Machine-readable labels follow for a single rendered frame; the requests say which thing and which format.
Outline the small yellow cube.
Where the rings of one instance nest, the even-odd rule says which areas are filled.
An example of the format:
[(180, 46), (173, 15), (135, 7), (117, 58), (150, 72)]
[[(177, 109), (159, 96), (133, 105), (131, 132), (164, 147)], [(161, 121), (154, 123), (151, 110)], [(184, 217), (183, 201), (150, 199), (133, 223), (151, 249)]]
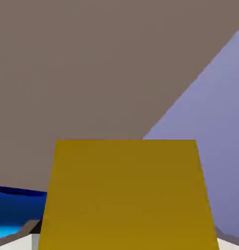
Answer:
[(38, 250), (219, 250), (194, 140), (58, 140)]

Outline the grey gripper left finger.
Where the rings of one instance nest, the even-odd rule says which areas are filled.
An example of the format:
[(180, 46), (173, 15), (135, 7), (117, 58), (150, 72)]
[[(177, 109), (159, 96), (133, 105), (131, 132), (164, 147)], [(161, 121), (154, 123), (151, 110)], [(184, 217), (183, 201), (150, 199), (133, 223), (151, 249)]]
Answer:
[(0, 238), (0, 250), (38, 250), (42, 220), (29, 220), (14, 234)]

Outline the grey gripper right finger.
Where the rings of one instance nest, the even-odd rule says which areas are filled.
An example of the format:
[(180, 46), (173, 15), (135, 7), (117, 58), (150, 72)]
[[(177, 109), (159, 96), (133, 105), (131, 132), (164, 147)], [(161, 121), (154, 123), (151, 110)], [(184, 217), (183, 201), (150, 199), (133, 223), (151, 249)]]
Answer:
[(239, 250), (239, 238), (223, 233), (215, 227), (219, 250)]

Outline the large blue box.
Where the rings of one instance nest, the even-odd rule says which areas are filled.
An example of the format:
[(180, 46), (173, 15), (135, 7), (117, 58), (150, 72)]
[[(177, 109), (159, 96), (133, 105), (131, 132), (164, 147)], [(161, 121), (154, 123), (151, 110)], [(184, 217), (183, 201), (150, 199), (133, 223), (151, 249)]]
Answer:
[(0, 238), (16, 233), (29, 220), (43, 218), (47, 193), (0, 186)]

